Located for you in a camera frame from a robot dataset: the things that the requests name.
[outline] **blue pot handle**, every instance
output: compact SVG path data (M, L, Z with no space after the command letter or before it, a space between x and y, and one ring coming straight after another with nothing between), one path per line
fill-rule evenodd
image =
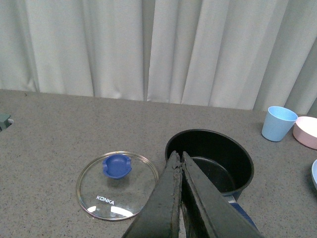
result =
M254 222L252 221L251 217L249 217L249 215L245 212L245 210L243 210L243 208L236 202L232 202L230 203L231 206L233 206L245 219L247 219L248 222L251 223L252 226L256 227L256 224L254 224Z

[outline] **bowl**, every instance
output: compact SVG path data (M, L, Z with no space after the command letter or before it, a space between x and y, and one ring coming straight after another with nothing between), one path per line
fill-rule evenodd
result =
M131 159L125 155L109 156L103 161L103 172L109 178L121 179L131 171Z
M317 118L299 117L294 124L293 135L303 145L317 150Z
M317 160L315 160L312 166L312 179L313 179L315 188L317 189Z

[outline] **pink bowl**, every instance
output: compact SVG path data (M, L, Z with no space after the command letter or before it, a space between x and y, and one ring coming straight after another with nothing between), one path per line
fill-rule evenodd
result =
M293 135L303 145L317 150L317 118L299 117Z

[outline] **pot rim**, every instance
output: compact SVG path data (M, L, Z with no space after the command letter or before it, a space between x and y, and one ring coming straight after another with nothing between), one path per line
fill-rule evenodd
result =
M242 151L247 155L248 159L249 159L249 162L250 162L250 166L251 166L251 174L250 174L250 177L248 179L248 181L240 188L236 189L236 190L232 190L232 191L229 191L229 192L222 192L221 194L223 196L231 196L231 195L234 195L234 194L240 194L252 181L253 179L253 176L254 176L254 164L253 164L253 161L251 159L251 156L249 155L249 153L246 151L246 149L240 145L237 141L235 141L234 139L232 139L231 137L227 136L227 135L224 135L222 133L219 133L217 131L213 131L213 130L208 130L208 129L188 129L188 130L184 130L184 131L181 131L175 135L173 135L169 141L167 142L166 144L166 147L165 147L165 160L167 161L168 160L168 155L167 155L167 149L169 147L169 145L171 144L171 142L176 138L178 137L179 135L182 135L182 134L185 134L185 133L188 133L188 132L191 132L191 131L205 131L205 132L210 132L210 133L214 133L214 134L218 134L220 136L223 136L229 140L231 140L233 143L235 143L240 149L242 149Z

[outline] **blue lid handle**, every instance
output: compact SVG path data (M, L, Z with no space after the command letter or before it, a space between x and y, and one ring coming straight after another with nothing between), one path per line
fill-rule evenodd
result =
M131 159L122 154L111 155L103 161L104 175L112 179L121 179L131 170Z

